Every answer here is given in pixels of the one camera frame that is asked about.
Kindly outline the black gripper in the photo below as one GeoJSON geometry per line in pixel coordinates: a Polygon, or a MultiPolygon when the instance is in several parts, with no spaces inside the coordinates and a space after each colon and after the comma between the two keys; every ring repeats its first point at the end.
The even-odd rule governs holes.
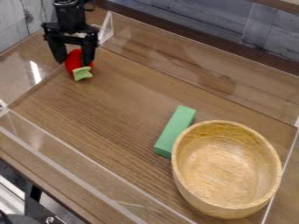
{"type": "Polygon", "coordinates": [[[88,66],[95,59],[99,46],[99,28],[84,24],[77,30],[63,29],[56,22],[41,24],[43,38],[48,42],[55,60],[61,64],[68,56],[64,44],[81,46],[83,65],[88,66]]]}

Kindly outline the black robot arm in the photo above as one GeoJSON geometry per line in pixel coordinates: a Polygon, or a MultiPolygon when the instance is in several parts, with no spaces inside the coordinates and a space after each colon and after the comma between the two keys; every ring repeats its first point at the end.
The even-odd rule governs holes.
{"type": "Polygon", "coordinates": [[[80,46],[81,64],[85,67],[95,59],[99,47],[99,29],[85,20],[85,12],[92,11],[85,7],[89,0],[53,0],[57,20],[43,22],[43,38],[51,48],[56,61],[61,64],[67,57],[67,44],[80,46]]]}

